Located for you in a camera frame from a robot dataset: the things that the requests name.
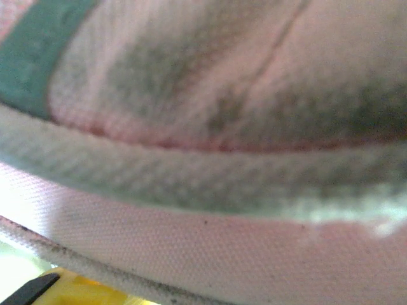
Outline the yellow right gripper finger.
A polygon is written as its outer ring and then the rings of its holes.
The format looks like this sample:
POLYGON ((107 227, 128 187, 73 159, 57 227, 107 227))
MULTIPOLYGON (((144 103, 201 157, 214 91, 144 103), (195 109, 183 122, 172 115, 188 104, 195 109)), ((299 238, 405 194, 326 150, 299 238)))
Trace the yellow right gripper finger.
POLYGON ((0 305, 131 305, 122 291, 63 268, 53 268, 24 283, 0 305))

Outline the pink school backpack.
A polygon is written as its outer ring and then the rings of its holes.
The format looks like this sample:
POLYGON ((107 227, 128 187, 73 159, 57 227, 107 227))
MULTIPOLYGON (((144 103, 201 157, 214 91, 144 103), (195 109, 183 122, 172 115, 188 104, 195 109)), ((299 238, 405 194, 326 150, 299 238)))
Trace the pink school backpack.
POLYGON ((407 0, 0 0, 0 238, 161 305, 407 305, 407 0))

